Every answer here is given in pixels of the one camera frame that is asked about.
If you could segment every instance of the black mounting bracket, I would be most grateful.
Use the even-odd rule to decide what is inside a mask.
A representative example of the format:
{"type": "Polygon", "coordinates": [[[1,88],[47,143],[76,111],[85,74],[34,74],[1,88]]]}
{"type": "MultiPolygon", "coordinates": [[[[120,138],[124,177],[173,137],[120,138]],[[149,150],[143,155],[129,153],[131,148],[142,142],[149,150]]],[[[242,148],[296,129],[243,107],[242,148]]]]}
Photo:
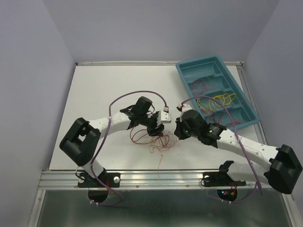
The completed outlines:
{"type": "MultiPolygon", "coordinates": [[[[204,172],[203,173],[203,181],[202,184],[204,187],[224,187],[224,186],[234,186],[235,181],[232,180],[228,175],[228,168],[231,166],[231,164],[234,163],[234,161],[226,161],[223,165],[219,167],[218,172],[204,172]]],[[[245,181],[237,181],[237,187],[238,186],[245,186],[245,181]]]]}
{"type": "MultiPolygon", "coordinates": [[[[102,185],[100,185],[100,183],[93,177],[91,177],[88,173],[83,172],[80,173],[79,176],[81,178],[84,178],[85,181],[80,183],[78,182],[78,187],[79,188],[103,188],[102,185]]],[[[120,173],[105,173],[105,174],[100,174],[99,175],[99,179],[104,183],[107,184],[107,180],[108,180],[108,185],[111,188],[119,188],[120,187],[120,181],[115,183],[114,178],[115,177],[121,177],[120,173]]]]}

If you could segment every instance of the red wire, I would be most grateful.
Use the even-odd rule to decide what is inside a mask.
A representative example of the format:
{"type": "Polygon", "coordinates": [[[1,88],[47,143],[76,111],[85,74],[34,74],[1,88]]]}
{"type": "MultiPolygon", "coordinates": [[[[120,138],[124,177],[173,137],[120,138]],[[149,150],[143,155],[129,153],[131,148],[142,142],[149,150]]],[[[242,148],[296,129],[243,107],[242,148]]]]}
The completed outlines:
{"type": "Polygon", "coordinates": [[[141,130],[139,130],[138,132],[136,132],[136,133],[132,136],[131,134],[132,134],[133,129],[134,129],[134,128],[132,128],[131,132],[129,133],[129,138],[131,139],[131,141],[132,141],[133,143],[136,143],[136,144],[149,144],[149,143],[150,143],[150,142],[147,142],[147,143],[137,143],[137,141],[139,141],[140,139],[142,139],[144,136],[148,135],[148,133],[147,133],[147,134],[144,134],[144,135],[141,136],[139,139],[134,140],[134,136],[135,136],[137,133],[139,133],[139,132],[141,132],[141,131],[146,131],[146,129],[141,129],[141,130]]]}
{"type": "Polygon", "coordinates": [[[161,141],[162,146],[164,146],[163,141],[162,141],[162,138],[161,138],[161,137],[159,137],[159,138],[160,138],[160,141],[161,141]]]}
{"type": "Polygon", "coordinates": [[[149,143],[154,143],[154,142],[156,142],[159,138],[160,138],[160,136],[154,136],[153,138],[155,138],[155,139],[153,139],[151,142],[149,142],[149,143]]]}
{"type": "Polygon", "coordinates": [[[236,192],[236,190],[237,190],[237,182],[235,181],[235,189],[233,190],[233,192],[232,193],[235,193],[236,192]]]}
{"type": "MultiPolygon", "coordinates": [[[[235,124],[241,124],[241,122],[235,122],[235,124]]],[[[228,127],[230,125],[232,125],[232,123],[227,124],[226,127],[228,127]]]]}
{"type": "Polygon", "coordinates": [[[109,180],[108,179],[106,179],[106,185],[109,187],[109,180]]]}
{"type": "Polygon", "coordinates": [[[202,110],[207,116],[208,119],[212,119],[215,123],[217,123],[216,119],[215,119],[215,113],[212,110],[202,110]],[[213,117],[210,117],[210,115],[207,112],[212,112],[213,113],[213,117]]]}
{"type": "Polygon", "coordinates": [[[165,141],[167,141],[164,146],[167,146],[169,143],[169,135],[164,134],[164,136],[162,136],[162,137],[165,139],[165,141]]]}

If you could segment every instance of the gray floor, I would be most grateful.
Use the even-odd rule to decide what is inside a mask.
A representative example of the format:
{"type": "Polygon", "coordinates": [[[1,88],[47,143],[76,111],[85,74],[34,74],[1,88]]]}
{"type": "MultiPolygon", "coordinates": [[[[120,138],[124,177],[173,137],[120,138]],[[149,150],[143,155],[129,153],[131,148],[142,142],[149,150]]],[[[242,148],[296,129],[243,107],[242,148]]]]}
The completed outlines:
{"type": "MultiPolygon", "coordinates": [[[[250,190],[242,189],[240,196],[250,190]]],[[[89,203],[87,191],[48,191],[39,227],[287,227],[282,196],[265,189],[241,204],[225,204],[208,195],[216,190],[131,191],[115,207],[89,203]]]]}

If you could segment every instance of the yellow wire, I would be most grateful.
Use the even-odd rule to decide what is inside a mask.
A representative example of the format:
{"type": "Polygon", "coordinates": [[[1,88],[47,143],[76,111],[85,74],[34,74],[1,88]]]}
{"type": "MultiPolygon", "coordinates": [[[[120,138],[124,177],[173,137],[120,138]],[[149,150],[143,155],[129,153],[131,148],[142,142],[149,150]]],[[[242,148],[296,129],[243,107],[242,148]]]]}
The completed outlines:
{"type": "MultiPolygon", "coordinates": [[[[227,106],[230,105],[233,100],[236,98],[236,93],[232,93],[232,94],[228,94],[228,93],[224,93],[223,95],[217,95],[215,97],[213,97],[213,99],[219,99],[221,101],[221,103],[223,104],[223,106],[227,106]]],[[[218,107],[221,107],[219,104],[217,104],[215,101],[213,100],[209,100],[208,105],[201,103],[200,98],[197,99],[197,103],[199,105],[199,107],[204,110],[204,111],[211,111],[213,110],[212,107],[214,109],[218,109],[218,107]]]]}

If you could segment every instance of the metal frame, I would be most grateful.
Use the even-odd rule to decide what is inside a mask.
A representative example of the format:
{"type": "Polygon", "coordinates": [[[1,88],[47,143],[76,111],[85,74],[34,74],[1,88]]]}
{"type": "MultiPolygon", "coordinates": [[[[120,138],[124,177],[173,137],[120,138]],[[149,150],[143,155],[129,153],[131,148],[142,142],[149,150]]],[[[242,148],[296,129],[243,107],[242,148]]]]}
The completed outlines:
{"type": "MultiPolygon", "coordinates": [[[[78,66],[117,66],[117,65],[175,65],[174,61],[107,61],[107,62],[85,62],[77,63],[78,66]]],[[[253,101],[248,87],[243,62],[224,62],[226,65],[237,66],[238,74],[242,83],[243,91],[248,97],[252,106],[258,110],[253,101]]],[[[267,144],[262,124],[255,124],[255,130],[259,142],[267,144]]],[[[116,190],[194,190],[207,189],[200,185],[205,171],[218,171],[218,169],[198,169],[198,170],[113,170],[109,172],[120,172],[120,187],[116,190]]],[[[78,188],[78,179],[74,171],[43,171],[38,185],[29,227],[37,226],[46,190],[87,190],[78,188]]],[[[251,188],[254,183],[248,183],[246,188],[251,188]]],[[[291,195],[283,194],[283,200],[293,227],[303,226],[297,206],[291,195]]]]}
{"type": "MultiPolygon", "coordinates": [[[[151,66],[161,66],[161,65],[176,65],[179,61],[99,61],[99,62],[78,62],[77,66],[125,66],[125,65],[151,65],[151,66]]],[[[242,66],[242,61],[225,61],[225,65],[242,66]]]]}
{"type": "MultiPolygon", "coordinates": [[[[218,171],[218,169],[197,170],[107,170],[107,172],[119,172],[120,187],[115,190],[183,190],[183,189],[209,189],[200,184],[203,173],[218,171]]],[[[87,190],[79,188],[75,171],[43,171],[38,190],[87,190]]],[[[247,183],[244,188],[252,188],[254,182],[247,183]]],[[[212,187],[212,189],[224,189],[226,187],[212,187]]],[[[106,188],[90,188],[94,190],[106,190],[106,188]]]]}
{"type": "MultiPolygon", "coordinates": [[[[256,105],[253,101],[253,97],[252,97],[250,88],[248,86],[247,79],[245,77],[243,65],[237,66],[237,70],[238,70],[240,81],[241,81],[241,84],[243,87],[244,94],[248,97],[248,100],[250,101],[252,106],[255,108],[255,110],[258,112],[258,108],[256,107],[256,105]]],[[[267,140],[266,140],[266,136],[264,134],[263,128],[262,128],[262,123],[259,122],[258,124],[255,124],[254,126],[255,126],[255,130],[256,130],[257,138],[258,138],[259,142],[267,145],[267,140]]],[[[303,222],[302,222],[301,216],[299,214],[297,205],[296,205],[295,201],[293,200],[293,197],[291,195],[286,195],[286,194],[282,194],[282,196],[283,196],[283,200],[285,202],[286,209],[287,209],[287,212],[288,212],[288,215],[289,215],[289,218],[291,220],[293,227],[302,227],[303,222]]]]}

